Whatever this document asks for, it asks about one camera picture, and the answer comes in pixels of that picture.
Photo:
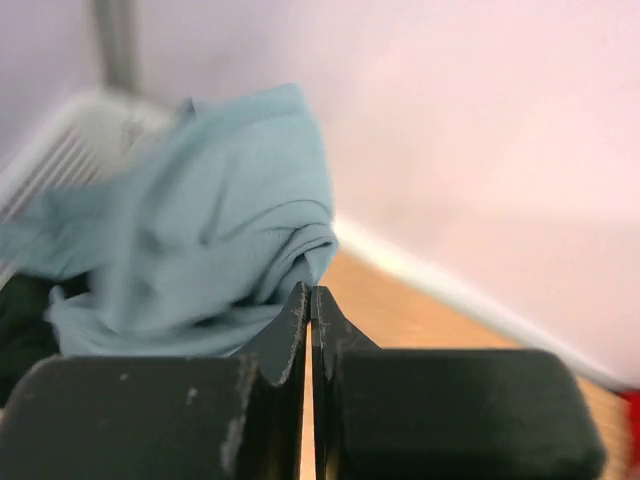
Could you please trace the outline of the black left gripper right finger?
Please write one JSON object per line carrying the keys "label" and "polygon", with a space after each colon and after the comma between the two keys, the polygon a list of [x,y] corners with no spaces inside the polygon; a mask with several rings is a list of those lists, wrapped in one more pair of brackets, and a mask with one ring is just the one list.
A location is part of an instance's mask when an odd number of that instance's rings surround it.
{"label": "black left gripper right finger", "polygon": [[316,287],[320,479],[597,479],[606,449],[568,367],[539,349],[373,342]]}

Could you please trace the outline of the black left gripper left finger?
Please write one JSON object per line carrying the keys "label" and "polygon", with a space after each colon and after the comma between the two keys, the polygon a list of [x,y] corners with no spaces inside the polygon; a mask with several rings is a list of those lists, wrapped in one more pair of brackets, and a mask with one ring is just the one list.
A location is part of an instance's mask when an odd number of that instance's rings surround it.
{"label": "black left gripper left finger", "polygon": [[296,479],[307,289],[226,358],[54,357],[1,419],[5,479]]}

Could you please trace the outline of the light blue t shirt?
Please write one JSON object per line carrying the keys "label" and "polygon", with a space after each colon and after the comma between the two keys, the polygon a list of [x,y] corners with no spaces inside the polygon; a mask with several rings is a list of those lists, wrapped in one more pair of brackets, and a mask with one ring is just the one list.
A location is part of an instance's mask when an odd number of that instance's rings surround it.
{"label": "light blue t shirt", "polygon": [[333,259],[333,193],[320,128],[286,84],[188,103],[123,172],[49,190],[1,224],[19,270],[52,290],[65,356],[229,355]]}

